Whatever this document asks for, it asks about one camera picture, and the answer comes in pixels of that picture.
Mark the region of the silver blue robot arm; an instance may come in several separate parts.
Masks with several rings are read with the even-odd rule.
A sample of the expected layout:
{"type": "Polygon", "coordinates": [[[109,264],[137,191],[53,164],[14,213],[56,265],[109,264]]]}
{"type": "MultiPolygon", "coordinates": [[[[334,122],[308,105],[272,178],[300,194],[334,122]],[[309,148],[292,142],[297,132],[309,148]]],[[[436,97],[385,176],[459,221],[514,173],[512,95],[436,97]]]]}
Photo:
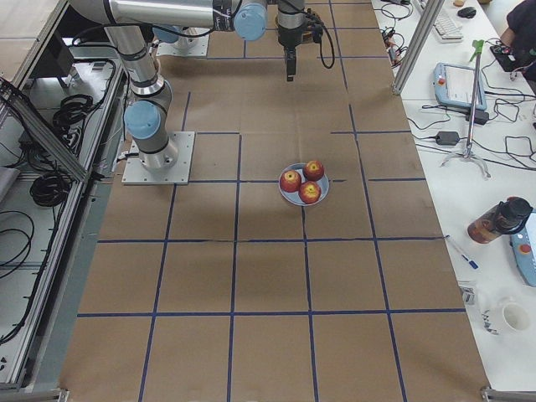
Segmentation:
{"type": "Polygon", "coordinates": [[[138,147],[141,165],[152,171],[170,168],[179,150],[165,123],[172,98],[143,38],[143,25],[178,36],[182,28],[236,32],[246,41],[261,38],[268,24],[267,1],[73,1],[71,7],[99,23],[130,75],[135,96],[124,115],[126,129],[138,147]]]}

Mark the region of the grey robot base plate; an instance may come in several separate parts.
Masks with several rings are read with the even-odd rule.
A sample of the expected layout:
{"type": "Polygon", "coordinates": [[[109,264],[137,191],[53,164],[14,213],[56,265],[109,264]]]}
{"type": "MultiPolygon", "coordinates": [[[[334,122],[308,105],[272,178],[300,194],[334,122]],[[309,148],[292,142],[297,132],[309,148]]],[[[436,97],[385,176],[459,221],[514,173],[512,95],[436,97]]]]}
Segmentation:
{"type": "Polygon", "coordinates": [[[125,185],[187,185],[194,149],[194,131],[173,131],[167,146],[159,153],[141,152],[132,142],[126,158],[122,183],[125,185]]]}

